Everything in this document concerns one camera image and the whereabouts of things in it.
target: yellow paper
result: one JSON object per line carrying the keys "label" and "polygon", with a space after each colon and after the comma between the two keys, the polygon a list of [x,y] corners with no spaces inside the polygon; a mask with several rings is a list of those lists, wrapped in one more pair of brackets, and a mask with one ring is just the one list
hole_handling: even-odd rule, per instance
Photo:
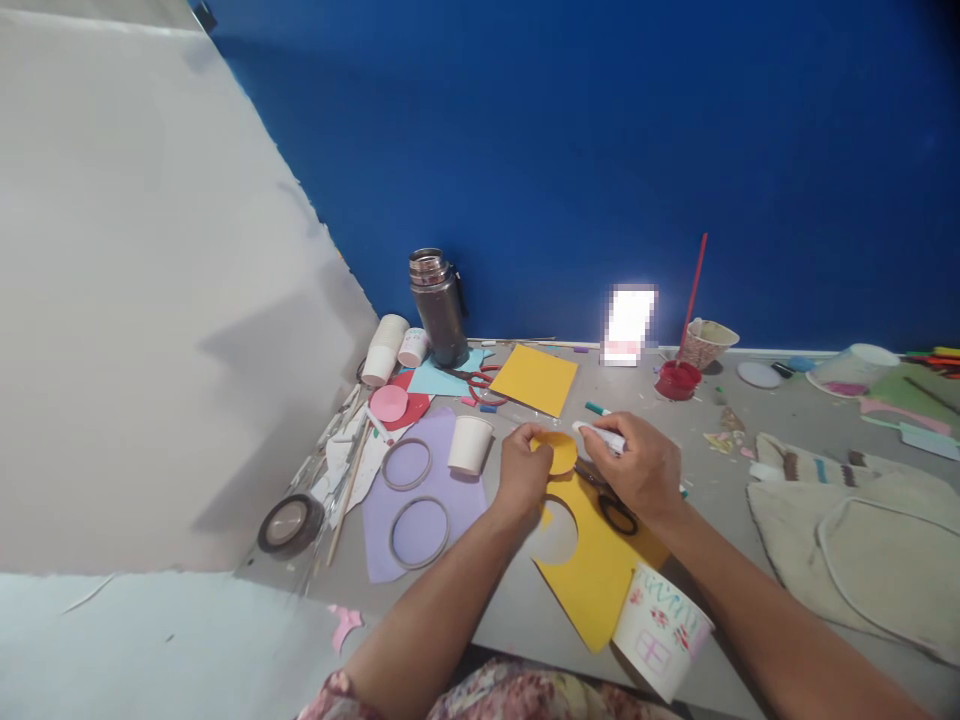
{"label": "yellow paper", "polygon": [[560,417],[577,364],[517,345],[490,384],[495,393]]}
{"label": "yellow paper", "polygon": [[547,495],[573,515],[577,548],[563,565],[534,562],[590,652],[598,653],[613,637],[637,561],[658,569],[670,553],[642,524],[632,537],[611,528],[597,491],[577,474],[551,482]]}

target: hand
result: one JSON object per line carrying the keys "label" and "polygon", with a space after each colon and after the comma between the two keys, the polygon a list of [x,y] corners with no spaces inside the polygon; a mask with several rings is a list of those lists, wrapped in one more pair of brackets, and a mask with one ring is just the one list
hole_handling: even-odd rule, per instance
{"label": "hand", "polygon": [[673,517],[683,510],[680,449],[646,420],[627,412],[605,415],[595,427],[626,439],[617,457],[597,433],[580,428],[590,459],[617,495],[641,520]]}
{"label": "hand", "polygon": [[523,520],[539,507],[547,491],[553,448],[541,445],[536,452],[530,441],[544,428],[526,423],[507,435],[500,451],[500,487],[493,507],[506,517]]}

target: yellow paper circle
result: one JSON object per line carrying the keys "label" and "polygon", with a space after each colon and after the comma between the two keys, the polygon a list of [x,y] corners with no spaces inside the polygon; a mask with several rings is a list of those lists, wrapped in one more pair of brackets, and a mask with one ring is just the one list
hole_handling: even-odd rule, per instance
{"label": "yellow paper circle", "polygon": [[551,475],[563,475],[573,470],[577,462],[577,441],[566,433],[540,433],[530,441],[530,449],[536,450],[543,444],[553,448]]}

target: pink paper circle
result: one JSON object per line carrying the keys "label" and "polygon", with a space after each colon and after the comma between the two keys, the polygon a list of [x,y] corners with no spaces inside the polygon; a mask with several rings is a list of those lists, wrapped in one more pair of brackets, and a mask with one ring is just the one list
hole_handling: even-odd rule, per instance
{"label": "pink paper circle", "polygon": [[393,422],[407,411],[407,391],[396,385],[384,385],[370,396],[370,412],[381,422]]}

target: light blue paper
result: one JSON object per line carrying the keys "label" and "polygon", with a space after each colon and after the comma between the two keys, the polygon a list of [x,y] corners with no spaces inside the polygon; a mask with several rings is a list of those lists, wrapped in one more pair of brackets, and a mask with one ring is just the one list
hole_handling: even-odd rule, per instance
{"label": "light blue paper", "polygon": [[[493,353],[483,348],[473,348],[470,351],[470,358],[456,369],[464,372],[476,372],[483,364],[483,359],[488,355],[493,355]],[[447,375],[434,365],[431,355],[423,365],[414,370],[413,379],[410,380],[410,387],[407,388],[407,392],[465,397],[470,394],[470,387],[465,380]]]}

